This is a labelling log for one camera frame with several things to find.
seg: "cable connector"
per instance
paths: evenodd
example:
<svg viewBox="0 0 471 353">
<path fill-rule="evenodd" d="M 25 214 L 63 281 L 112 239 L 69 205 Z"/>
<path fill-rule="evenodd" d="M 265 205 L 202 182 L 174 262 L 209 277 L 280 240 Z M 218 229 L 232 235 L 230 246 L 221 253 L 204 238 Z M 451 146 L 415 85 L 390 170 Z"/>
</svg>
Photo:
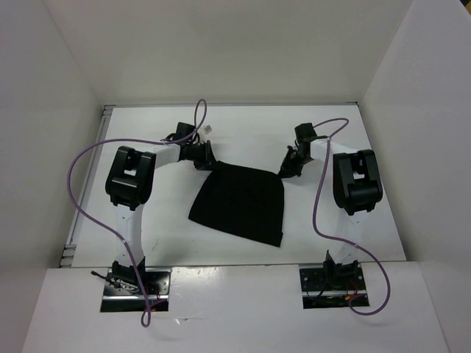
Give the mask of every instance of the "cable connector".
<svg viewBox="0 0 471 353">
<path fill-rule="evenodd" d="M 199 141 L 203 143 L 206 142 L 208 140 L 207 136 L 211 133 L 211 131 L 213 131 L 213 129 L 211 129 L 210 125 L 201 126 L 201 128 L 198 130 Z"/>
</svg>

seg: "white backdrop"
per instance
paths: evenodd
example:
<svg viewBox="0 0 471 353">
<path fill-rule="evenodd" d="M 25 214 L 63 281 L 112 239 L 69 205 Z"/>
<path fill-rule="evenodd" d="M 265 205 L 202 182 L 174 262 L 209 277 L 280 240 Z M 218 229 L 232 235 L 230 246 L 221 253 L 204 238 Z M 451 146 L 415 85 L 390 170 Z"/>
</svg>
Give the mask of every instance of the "white backdrop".
<svg viewBox="0 0 471 353">
<path fill-rule="evenodd" d="M 101 103 L 346 102 L 411 0 L 45 0 Z"/>
<path fill-rule="evenodd" d="M 471 345 L 470 60 L 471 16 L 460 1 L 416 0 L 360 105 L 406 254 L 422 261 L 451 352 Z"/>
</svg>

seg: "white table surface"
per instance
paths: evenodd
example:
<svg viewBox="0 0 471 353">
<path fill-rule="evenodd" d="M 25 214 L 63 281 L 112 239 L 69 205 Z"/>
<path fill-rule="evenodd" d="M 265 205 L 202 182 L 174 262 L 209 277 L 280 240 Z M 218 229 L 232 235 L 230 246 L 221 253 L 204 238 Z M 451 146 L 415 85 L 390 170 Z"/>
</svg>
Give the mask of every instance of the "white table surface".
<svg viewBox="0 0 471 353">
<path fill-rule="evenodd" d="M 23 353 L 448 352 L 417 263 L 384 263 L 384 311 L 304 310 L 297 265 L 173 268 L 167 313 L 100 313 L 103 281 L 86 268 L 48 270 Z M 363 266 L 371 310 L 386 294 Z M 103 268 L 97 269 L 102 274 Z"/>
<path fill-rule="evenodd" d="M 115 108 L 106 138 L 159 140 L 173 132 L 178 121 L 191 123 L 194 107 Z M 295 139 L 296 125 L 346 117 L 350 125 L 335 141 L 357 149 L 368 149 L 358 107 L 340 106 L 209 106 L 206 124 L 216 159 L 277 173 L 287 145 Z M 320 135 L 332 132 L 340 123 L 318 128 Z M 115 216 L 105 180 L 116 149 L 121 146 L 148 149 L 139 143 L 110 143 L 103 147 L 85 209 L 114 226 Z M 166 165 L 155 172 L 150 200 L 144 208 L 142 238 L 146 264 L 154 265 L 247 265 L 320 263 L 333 242 L 317 236 L 311 217 L 314 195 L 322 170 L 320 161 L 307 164 L 301 177 L 284 179 L 285 215 L 281 247 L 273 247 L 229 235 L 188 220 L 191 205 L 209 174 L 197 171 L 192 162 Z M 319 208 L 319 227 L 333 234 L 339 209 L 332 196 L 329 172 Z M 111 266 L 115 257 L 114 235 L 79 217 L 74 238 L 78 239 L 73 267 Z M 405 260 L 386 194 L 365 221 L 362 245 L 380 260 Z M 366 255 L 360 260 L 371 261 Z"/>
</svg>

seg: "black fabric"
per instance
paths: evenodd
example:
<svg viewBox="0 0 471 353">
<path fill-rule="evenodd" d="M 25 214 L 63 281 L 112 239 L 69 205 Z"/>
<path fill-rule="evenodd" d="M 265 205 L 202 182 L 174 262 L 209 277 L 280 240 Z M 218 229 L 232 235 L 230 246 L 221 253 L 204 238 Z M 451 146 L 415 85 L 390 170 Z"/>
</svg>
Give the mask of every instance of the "black fabric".
<svg viewBox="0 0 471 353">
<path fill-rule="evenodd" d="M 220 163 L 206 179 L 188 218 L 273 246 L 283 237 L 284 187 L 270 171 Z"/>
</svg>

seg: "white wall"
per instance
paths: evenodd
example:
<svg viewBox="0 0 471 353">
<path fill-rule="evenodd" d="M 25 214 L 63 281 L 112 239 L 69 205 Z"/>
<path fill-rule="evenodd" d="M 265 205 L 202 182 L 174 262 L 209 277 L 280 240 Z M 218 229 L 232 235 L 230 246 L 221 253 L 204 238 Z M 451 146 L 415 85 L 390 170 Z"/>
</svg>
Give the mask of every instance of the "white wall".
<svg viewBox="0 0 471 353">
<path fill-rule="evenodd" d="M 71 158 L 95 137 L 100 108 L 39 0 L 0 1 L 0 350 L 21 350 L 46 268 L 73 207 Z M 85 161 L 74 177 L 78 190 Z"/>
<path fill-rule="evenodd" d="M 45 0 L 101 103 L 358 101 L 411 0 Z"/>
<path fill-rule="evenodd" d="M 459 0 L 414 0 L 360 108 L 406 253 L 451 352 L 469 352 L 471 16 Z"/>
</svg>

